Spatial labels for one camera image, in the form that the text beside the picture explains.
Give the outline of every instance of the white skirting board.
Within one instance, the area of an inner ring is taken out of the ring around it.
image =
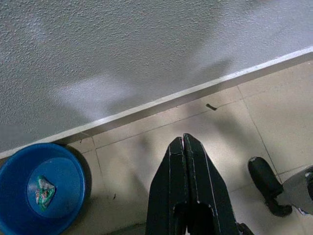
[[[222,76],[201,85],[125,110],[121,113],[75,127],[24,146],[1,152],[0,159],[9,157],[18,150],[35,143],[56,142],[67,144],[74,142],[312,59],[313,47],[295,51],[265,63]]]

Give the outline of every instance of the blue plastic basin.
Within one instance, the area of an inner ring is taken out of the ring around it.
[[[35,200],[39,175],[56,187],[45,211]],[[52,143],[24,148],[0,169],[0,230],[8,235],[58,235],[78,215],[85,194],[83,168],[70,151]]]

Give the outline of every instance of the tile floor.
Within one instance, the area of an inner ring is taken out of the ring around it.
[[[312,90],[311,61],[71,144],[89,164],[92,189],[63,235],[104,235],[144,223],[152,178],[168,144],[183,133],[203,143],[238,222],[256,235],[310,235],[313,216],[293,210],[278,218],[267,210],[247,162],[262,156],[282,181],[313,164]],[[144,229],[116,234],[143,235]]]

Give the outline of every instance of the green wrapper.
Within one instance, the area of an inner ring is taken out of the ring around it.
[[[55,186],[51,184],[44,176],[37,177],[36,203],[42,211],[45,211],[55,193]]]

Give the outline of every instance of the white textured wall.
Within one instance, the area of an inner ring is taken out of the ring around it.
[[[311,2],[1,1],[0,151],[308,47]]]

